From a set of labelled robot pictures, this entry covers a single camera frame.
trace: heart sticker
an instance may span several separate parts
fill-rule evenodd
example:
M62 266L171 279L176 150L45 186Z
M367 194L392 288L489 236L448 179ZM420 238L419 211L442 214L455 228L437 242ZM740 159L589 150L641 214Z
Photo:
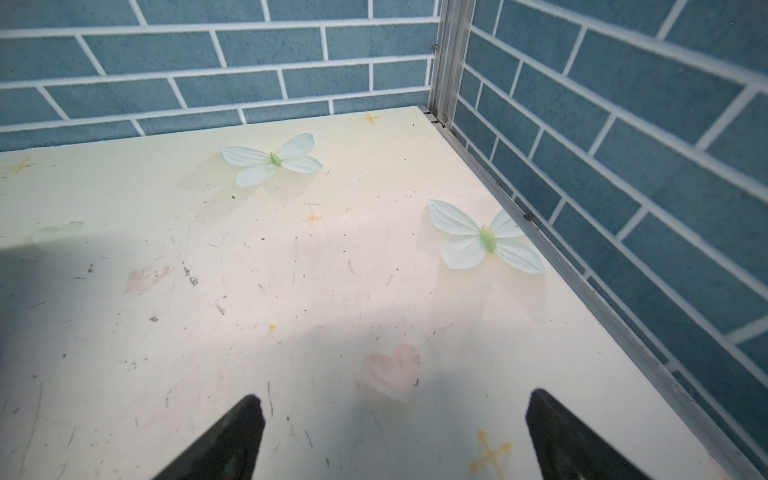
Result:
M361 380L384 396L408 402L419 386L420 366L416 348L402 343L391 355L371 353L363 359Z

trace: butterfly wing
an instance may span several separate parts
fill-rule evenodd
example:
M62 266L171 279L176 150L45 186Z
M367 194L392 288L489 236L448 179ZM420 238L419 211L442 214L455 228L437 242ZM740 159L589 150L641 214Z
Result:
M237 174L235 182L242 188L255 187L269 180L275 170L277 167L271 163L249 167Z
M298 158L307 155L315 146L315 137L312 134L298 134L275 152L281 160Z
M502 210L491 222L491 230L496 238L512 238L523 235L523 230L515 223L509 214Z
M543 273L544 263L532 248L508 238L496 239L495 251L506 263L526 273Z
M270 163L270 156L262 151L247 147L227 147L221 149L224 160L235 167L255 167Z
M477 235L453 238L442 245L442 259L451 270L466 270L482 262L485 248Z
M323 168L323 164L312 157L289 158L288 160L283 160L283 166L300 174L311 174Z
M427 202L427 208L432 225L444 232L455 235L475 235L480 232L480 227L469 215L448 202L430 200Z

